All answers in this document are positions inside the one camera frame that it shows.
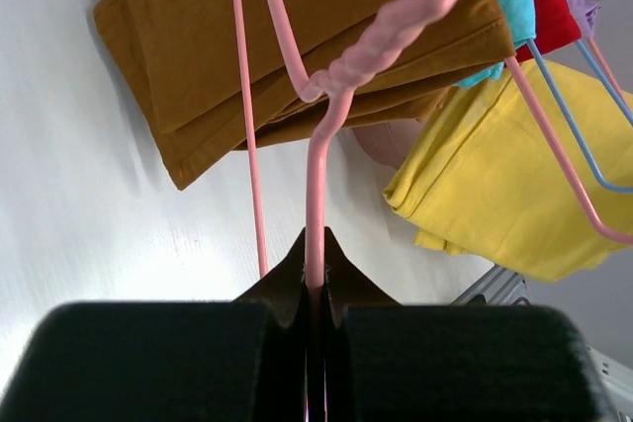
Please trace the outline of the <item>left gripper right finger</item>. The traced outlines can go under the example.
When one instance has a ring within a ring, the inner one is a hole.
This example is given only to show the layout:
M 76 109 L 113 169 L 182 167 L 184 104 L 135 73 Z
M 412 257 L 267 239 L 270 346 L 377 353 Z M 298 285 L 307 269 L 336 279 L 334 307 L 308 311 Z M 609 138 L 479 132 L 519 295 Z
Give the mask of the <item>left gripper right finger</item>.
M 325 236 L 331 421 L 614 421 L 578 335 L 528 307 L 403 305 Z

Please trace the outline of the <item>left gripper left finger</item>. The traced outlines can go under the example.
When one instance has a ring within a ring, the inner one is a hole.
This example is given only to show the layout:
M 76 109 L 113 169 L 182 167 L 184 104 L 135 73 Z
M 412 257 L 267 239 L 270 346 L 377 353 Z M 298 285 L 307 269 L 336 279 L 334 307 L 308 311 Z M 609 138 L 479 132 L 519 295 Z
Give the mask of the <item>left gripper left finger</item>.
M 76 301 L 36 327 L 5 421 L 301 421 L 303 237 L 233 301 Z

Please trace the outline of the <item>yellow trousers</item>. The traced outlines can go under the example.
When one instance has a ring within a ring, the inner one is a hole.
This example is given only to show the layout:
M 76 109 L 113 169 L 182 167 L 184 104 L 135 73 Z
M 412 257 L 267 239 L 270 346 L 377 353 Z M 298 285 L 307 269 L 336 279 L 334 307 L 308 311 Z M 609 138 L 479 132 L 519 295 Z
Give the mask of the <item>yellow trousers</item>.
M 632 186 L 632 126 L 599 80 L 545 61 L 605 178 Z M 521 67 L 601 219 L 632 235 L 632 195 L 597 183 L 536 62 Z M 592 228 L 508 71 L 447 94 L 384 196 L 419 228 L 416 245 L 545 282 L 627 247 Z

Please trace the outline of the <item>pink hanger of brown trousers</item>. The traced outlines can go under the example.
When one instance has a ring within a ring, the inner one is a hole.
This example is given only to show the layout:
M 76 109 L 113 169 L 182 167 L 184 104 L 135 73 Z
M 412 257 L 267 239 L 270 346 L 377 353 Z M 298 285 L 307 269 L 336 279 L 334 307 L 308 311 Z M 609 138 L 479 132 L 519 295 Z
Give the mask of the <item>pink hanger of brown trousers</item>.
M 533 92 L 525 74 L 523 73 L 518 61 L 511 56 L 507 57 L 504 62 L 509 69 L 509 72 L 514 79 L 521 95 L 523 96 L 523 99 L 525 100 L 529 110 L 531 111 L 532 116 L 534 117 L 536 123 L 539 125 L 550 149 L 552 150 L 558 162 L 559 167 L 564 173 L 567 182 L 571 186 L 577 201 L 579 202 L 583 212 L 585 213 L 585 216 L 587 217 L 594 230 L 607 239 L 621 244 L 631 245 L 631 235 L 624 234 L 606 226 L 600 219 L 578 173 L 576 172 L 576 169 L 570 161 L 558 135 L 556 135 L 554 129 L 552 128 L 545 112 L 541 108 L 539 101 L 535 93 Z

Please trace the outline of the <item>pink hanger of yellow trousers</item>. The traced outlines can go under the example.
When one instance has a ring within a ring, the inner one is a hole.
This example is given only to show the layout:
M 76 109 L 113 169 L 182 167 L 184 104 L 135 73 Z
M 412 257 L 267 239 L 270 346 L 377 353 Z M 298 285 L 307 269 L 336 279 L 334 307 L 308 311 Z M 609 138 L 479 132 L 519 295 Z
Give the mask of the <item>pink hanger of yellow trousers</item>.
M 392 301 L 344 256 L 324 224 L 330 142 L 355 91 L 390 67 L 458 0 L 394 0 L 330 66 L 308 73 L 283 0 L 267 0 L 298 96 L 326 96 L 307 157 L 306 226 L 277 266 L 259 266 L 244 296 L 262 327 L 254 421 L 424 421 L 450 413 L 425 383 L 422 327 L 456 325 L 451 306 Z

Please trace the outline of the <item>brown trousers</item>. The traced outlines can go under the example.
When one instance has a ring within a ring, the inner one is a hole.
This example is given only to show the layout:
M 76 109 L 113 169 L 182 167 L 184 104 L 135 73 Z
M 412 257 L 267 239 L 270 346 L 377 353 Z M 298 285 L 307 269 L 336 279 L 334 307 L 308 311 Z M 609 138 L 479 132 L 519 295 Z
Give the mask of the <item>brown trousers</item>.
M 284 0 L 308 72 L 341 56 L 388 1 Z M 242 2 L 256 142 L 307 138 L 327 101 L 299 99 L 266 0 Z M 177 188 L 245 148 L 232 0 L 101 0 L 94 18 Z M 498 0 L 459 0 L 391 68 L 357 90 L 346 125 L 426 118 L 453 85 L 513 53 Z

